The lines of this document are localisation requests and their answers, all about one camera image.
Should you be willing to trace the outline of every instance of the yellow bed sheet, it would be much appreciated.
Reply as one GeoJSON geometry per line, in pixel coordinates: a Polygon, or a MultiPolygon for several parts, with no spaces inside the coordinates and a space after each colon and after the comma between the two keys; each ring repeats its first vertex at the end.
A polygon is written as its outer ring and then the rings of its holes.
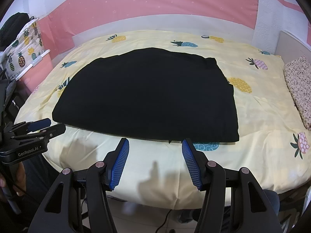
{"type": "MultiPolygon", "coordinates": [[[[311,142],[311,132],[305,129],[285,83],[282,59],[247,44],[212,36],[134,31],[112,32],[110,36],[90,40],[70,52],[53,69],[30,95],[16,122],[52,119],[53,108],[66,84],[92,60],[147,47],[215,57],[224,75],[234,85],[240,141],[196,144],[209,160],[229,169],[248,167],[262,188],[278,193],[295,188],[310,178],[308,143],[295,141],[294,137],[305,133],[311,142]]],[[[91,79],[86,78],[85,87],[91,79]]],[[[200,102],[193,99],[193,104],[200,102]]],[[[44,157],[58,171],[65,167],[85,169],[104,159],[119,140],[117,136],[67,127],[65,134],[49,142],[44,157]]],[[[192,185],[180,143],[139,139],[129,139],[129,142],[130,153],[120,184],[111,195],[162,208],[201,207],[204,192],[192,185]]],[[[229,202],[228,190],[226,204],[229,202]]]]}

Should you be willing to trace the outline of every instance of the wall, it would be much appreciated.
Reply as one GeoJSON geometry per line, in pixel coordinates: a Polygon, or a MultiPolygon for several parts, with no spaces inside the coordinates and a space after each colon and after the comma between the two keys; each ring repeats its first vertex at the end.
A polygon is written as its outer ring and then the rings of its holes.
{"type": "Polygon", "coordinates": [[[216,35],[274,53],[280,30],[311,44],[311,26],[295,0],[15,0],[16,12],[40,17],[54,63],[90,37],[136,29],[216,35]]]}

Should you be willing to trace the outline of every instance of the folded black garment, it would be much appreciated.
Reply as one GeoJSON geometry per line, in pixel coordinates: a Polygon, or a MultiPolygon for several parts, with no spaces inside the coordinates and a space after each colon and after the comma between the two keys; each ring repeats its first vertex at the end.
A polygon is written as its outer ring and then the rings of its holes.
{"type": "Polygon", "coordinates": [[[122,137],[239,140],[233,86],[216,60],[158,48],[93,60],[65,87],[52,117],[122,137]]]}

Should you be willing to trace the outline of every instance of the floor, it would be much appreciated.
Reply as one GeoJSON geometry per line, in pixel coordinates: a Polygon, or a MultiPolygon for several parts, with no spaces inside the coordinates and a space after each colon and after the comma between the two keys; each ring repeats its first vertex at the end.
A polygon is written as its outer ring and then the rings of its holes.
{"type": "MultiPolygon", "coordinates": [[[[117,201],[108,198],[111,214],[118,233],[155,233],[156,229],[163,224],[169,209],[160,209],[140,204],[117,201]]],[[[87,211],[84,202],[83,212],[87,211]]],[[[165,225],[158,233],[168,233],[175,229],[176,233],[193,233],[196,222],[181,224],[176,221],[178,210],[172,210],[165,225]]],[[[88,218],[83,220],[83,225],[90,227],[88,218]]]]}

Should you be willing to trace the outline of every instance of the pillow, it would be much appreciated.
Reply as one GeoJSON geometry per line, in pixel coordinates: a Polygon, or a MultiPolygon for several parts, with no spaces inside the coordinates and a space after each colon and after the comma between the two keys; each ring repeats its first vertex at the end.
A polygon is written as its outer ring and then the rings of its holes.
{"type": "Polygon", "coordinates": [[[311,130],[311,66],[306,57],[287,63],[284,77],[304,126],[311,130]]]}
{"type": "Polygon", "coordinates": [[[0,58],[1,68],[7,69],[9,80],[14,80],[45,51],[37,21],[38,19],[33,19],[28,22],[0,58]]]}

